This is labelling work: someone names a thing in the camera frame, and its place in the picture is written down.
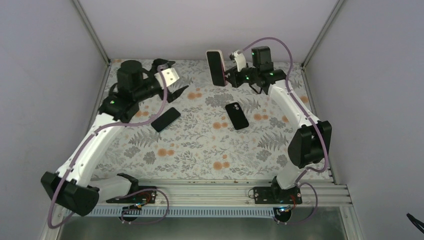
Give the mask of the phone with beige case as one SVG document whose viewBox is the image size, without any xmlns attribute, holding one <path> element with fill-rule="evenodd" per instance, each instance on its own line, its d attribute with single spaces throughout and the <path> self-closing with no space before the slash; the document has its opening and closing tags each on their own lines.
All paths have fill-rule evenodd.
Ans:
<svg viewBox="0 0 424 240">
<path fill-rule="evenodd" d="M 222 51 L 207 50 L 206 60 L 213 85 L 225 87 L 227 85 L 227 81 L 225 78 L 226 67 Z"/>
</svg>

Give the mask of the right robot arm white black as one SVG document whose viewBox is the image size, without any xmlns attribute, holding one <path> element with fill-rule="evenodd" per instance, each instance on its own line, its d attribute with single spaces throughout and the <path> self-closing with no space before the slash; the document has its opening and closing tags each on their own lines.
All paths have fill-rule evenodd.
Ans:
<svg viewBox="0 0 424 240">
<path fill-rule="evenodd" d="M 251 50 L 249 66 L 241 50 L 230 54 L 235 66 L 226 70 L 226 80 L 234 88 L 242 84 L 257 85 L 274 100 L 294 130 L 287 148 L 287 164 L 275 176 L 269 187 L 254 189 L 257 204 L 301 203 L 300 180 L 307 172 L 322 173 L 328 169 L 328 153 L 332 126 L 321 121 L 301 101 L 289 81 L 289 74 L 276 69 L 268 46 Z"/>
</svg>

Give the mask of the black phone case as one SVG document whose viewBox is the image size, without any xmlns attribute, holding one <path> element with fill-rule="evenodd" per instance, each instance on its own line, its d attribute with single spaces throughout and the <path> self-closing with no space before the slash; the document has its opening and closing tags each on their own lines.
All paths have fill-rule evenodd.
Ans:
<svg viewBox="0 0 424 240">
<path fill-rule="evenodd" d="M 224 108 L 235 130 L 249 127 L 250 124 L 238 102 L 229 103 Z"/>
</svg>

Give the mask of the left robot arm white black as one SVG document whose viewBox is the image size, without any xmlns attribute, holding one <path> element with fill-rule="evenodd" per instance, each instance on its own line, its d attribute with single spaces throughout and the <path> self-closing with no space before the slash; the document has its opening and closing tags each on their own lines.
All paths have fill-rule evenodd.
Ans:
<svg viewBox="0 0 424 240">
<path fill-rule="evenodd" d="M 174 64 L 173 60 L 162 58 L 155 59 L 150 69 L 137 60 L 121 63 L 117 81 L 110 87 L 83 141 L 62 166 L 41 177 L 54 204 L 86 216 L 98 203 L 118 198 L 131 203 L 139 197 L 139 182 L 128 174 L 98 181 L 93 181 L 92 175 L 116 135 L 135 126 L 131 120 L 139 111 L 140 102 L 158 96 L 163 103 L 171 103 L 183 93 L 183 88 L 169 91 L 179 80 Z"/>
</svg>

